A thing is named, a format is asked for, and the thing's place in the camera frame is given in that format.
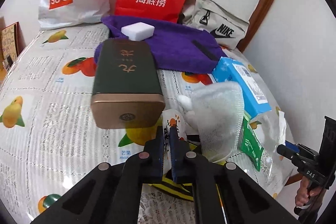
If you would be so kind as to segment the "person's right hand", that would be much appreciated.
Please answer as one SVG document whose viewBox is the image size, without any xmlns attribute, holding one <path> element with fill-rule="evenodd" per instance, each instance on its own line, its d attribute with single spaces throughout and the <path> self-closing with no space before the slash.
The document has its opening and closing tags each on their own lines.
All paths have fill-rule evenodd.
<svg viewBox="0 0 336 224">
<path fill-rule="evenodd" d="M 310 197 L 315 197 L 323 190 L 320 186 L 312 190 L 308 190 L 310 185 L 310 180 L 306 177 L 303 177 L 300 186 L 298 188 L 297 194 L 295 196 L 295 205 L 297 207 L 302 207 L 309 202 Z"/>
</svg>

